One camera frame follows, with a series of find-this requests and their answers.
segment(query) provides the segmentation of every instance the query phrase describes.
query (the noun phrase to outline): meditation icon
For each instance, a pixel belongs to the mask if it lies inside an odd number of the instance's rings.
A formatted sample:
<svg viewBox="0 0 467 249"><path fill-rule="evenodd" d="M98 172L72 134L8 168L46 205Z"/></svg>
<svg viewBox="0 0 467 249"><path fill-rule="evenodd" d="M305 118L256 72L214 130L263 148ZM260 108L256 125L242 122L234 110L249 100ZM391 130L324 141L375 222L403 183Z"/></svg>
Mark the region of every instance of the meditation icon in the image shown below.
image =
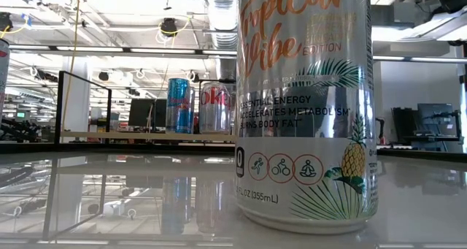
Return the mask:
<svg viewBox="0 0 467 249"><path fill-rule="evenodd" d="M316 172L314 172L314 168L311 165L310 160L305 161L305 165L301 167L300 175L302 177L314 177L316 176Z"/></svg>

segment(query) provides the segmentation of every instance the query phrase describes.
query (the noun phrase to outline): exposed duct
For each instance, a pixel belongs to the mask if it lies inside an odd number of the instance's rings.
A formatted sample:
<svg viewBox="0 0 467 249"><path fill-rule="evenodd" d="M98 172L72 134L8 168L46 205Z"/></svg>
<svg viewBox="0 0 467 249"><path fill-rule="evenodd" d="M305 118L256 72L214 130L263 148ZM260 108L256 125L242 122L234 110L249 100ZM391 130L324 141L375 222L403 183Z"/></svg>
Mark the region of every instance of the exposed duct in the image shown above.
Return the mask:
<svg viewBox="0 0 467 249"><path fill-rule="evenodd" d="M238 26L238 0L207 0L209 21L212 30L235 30ZM237 34L213 34L212 42L218 50L236 50ZM216 72L219 79L235 79L236 60L216 59Z"/></svg>
<svg viewBox="0 0 467 249"><path fill-rule="evenodd" d="M31 91L29 89L25 88L12 88L12 87L7 87L5 90L5 93L8 93L10 95L14 96L24 96L28 99L36 99L36 100L42 100L42 101L52 101L53 99L49 96L44 96L43 93L36 92L36 91Z"/></svg>

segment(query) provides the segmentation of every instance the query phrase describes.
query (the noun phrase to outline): ceiling pipe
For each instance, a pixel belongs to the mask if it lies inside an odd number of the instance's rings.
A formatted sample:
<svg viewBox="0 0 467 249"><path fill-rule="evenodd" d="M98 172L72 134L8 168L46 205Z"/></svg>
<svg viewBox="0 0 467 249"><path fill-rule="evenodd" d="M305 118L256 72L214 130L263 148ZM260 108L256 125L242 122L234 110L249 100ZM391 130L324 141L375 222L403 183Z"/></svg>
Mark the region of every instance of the ceiling pipe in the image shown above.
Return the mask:
<svg viewBox="0 0 467 249"><path fill-rule="evenodd" d="M238 0L207 0L210 28L216 31L235 31L238 26ZM212 34L212 42L218 50L236 50L238 35ZM230 59L215 59L216 72L219 79L236 78L236 61Z"/></svg>

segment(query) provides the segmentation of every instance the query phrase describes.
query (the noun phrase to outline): blue can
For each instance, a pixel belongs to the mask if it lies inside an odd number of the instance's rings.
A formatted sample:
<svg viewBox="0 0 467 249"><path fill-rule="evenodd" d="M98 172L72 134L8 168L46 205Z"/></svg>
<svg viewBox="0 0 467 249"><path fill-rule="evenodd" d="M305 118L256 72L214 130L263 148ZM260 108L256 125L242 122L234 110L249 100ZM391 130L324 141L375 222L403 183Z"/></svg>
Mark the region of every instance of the blue can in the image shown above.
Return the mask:
<svg viewBox="0 0 467 249"><path fill-rule="evenodd" d="M166 133L189 133L190 83L186 79L169 79Z"/></svg>

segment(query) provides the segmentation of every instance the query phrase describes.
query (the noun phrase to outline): bicycle icon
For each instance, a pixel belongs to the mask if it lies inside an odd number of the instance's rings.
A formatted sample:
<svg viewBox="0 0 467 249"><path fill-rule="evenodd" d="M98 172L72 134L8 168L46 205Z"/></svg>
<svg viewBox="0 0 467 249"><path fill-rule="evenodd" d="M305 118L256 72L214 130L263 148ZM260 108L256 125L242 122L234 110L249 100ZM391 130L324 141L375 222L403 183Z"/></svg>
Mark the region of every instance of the bicycle icon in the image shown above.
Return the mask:
<svg viewBox="0 0 467 249"><path fill-rule="evenodd" d="M279 164L277 164L277 166L273 167L272 168L272 174L273 175L278 175L278 174L282 174L284 176L288 176L290 175L290 169L287 168L287 165L285 165L285 159L281 159Z"/></svg>

